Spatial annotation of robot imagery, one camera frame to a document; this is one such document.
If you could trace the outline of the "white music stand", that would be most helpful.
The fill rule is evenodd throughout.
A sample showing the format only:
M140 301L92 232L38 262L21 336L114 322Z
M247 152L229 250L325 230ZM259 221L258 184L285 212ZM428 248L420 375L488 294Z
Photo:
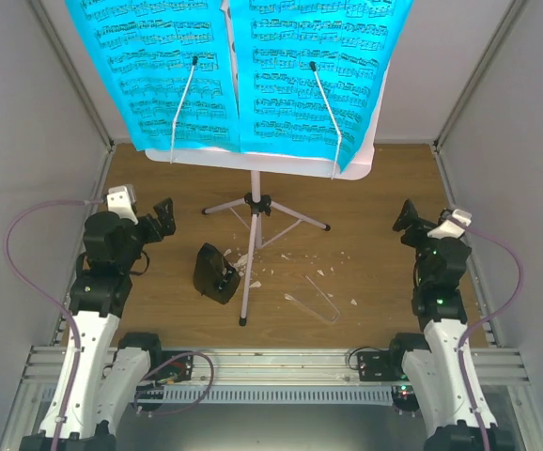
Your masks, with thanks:
M308 223L309 225L316 226L324 231L329 231L331 229L326 223L317 221L273 201L270 197L264 196L261 193L261 174L263 172L269 172L325 179L362 179L371 171L375 153L374 139L378 127L383 94L384 91L381 90L375 109L371 114L370 124L366 130L365 140L360 152L353 158L344 171L339 171L332 162L323 159L253 152L236 153L223 148L180 148L169 152L158 152L156 150L148 149L146 151L147 157L154 162L221 167L248 170L250 172L251 200L256 203L256 206L251 208L251 220L245 224L246 228L249 230L249 241L247 250L247 273L246 276L243 277L244 288L239 318L239 325L241 327L245 326L247 323L249 285L251 283L251 268L255 250L273 243L301 223ZM264 241L262 238L262 214L264 213L264 207L280 210L293 217L295 223L268 241Z

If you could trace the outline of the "clear plastic metronome cover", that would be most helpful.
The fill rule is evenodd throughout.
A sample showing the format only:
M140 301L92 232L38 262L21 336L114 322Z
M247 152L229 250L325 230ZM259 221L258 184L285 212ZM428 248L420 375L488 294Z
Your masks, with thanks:
M332 298L309 275L306 275L298 286L285 293L284 298L324 324L333 325L340 319L341 312L332 302Z

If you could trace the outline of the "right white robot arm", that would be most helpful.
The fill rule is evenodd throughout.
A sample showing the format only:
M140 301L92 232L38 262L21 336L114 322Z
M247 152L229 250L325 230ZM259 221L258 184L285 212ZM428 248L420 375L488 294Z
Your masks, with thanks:
M393 230L415 251L412 313L417 334L398 333L389 346L388 372L408 380L423 416L426 450L513 450L481 388L469 345L471 327L459 283L471 247L462 237L472 216L444 210L433 223L406 200Z

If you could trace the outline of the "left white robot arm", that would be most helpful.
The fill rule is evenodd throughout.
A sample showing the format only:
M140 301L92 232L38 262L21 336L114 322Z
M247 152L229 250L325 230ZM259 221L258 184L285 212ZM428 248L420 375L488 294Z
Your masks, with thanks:
M114 450L116 430L138 383L160 376L164 357L153 333L128 333L113 365L108 349L132 289L134 263L144 247L176 231L173 201L136 216L128 194L109 194L106 210L85 220L85 250L76 260L66 319L65 360L49 410L22 450Z

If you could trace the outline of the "black metronome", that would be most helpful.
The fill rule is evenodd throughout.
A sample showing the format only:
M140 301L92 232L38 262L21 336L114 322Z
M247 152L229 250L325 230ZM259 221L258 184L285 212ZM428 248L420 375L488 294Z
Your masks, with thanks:
M227 304L238 289L240 275L217 248L206 242L196 257L193 283L201 296Z

